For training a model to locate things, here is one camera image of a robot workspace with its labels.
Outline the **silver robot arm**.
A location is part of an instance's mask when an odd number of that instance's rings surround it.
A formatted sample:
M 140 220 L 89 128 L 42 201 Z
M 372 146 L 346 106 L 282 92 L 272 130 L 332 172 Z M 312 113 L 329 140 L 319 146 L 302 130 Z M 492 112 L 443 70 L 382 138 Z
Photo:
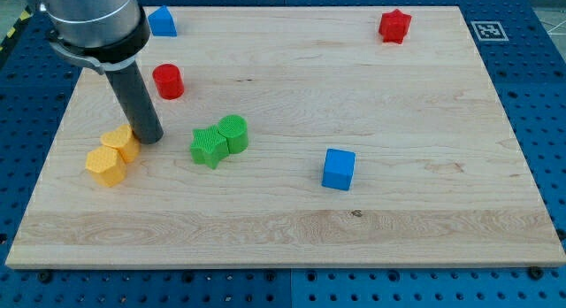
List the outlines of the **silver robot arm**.
M 144 9 L 137 0 L 41 0 L 53 28 L 46 33 L 65 61 L 100 74 L 135 61 L 149 40 Z

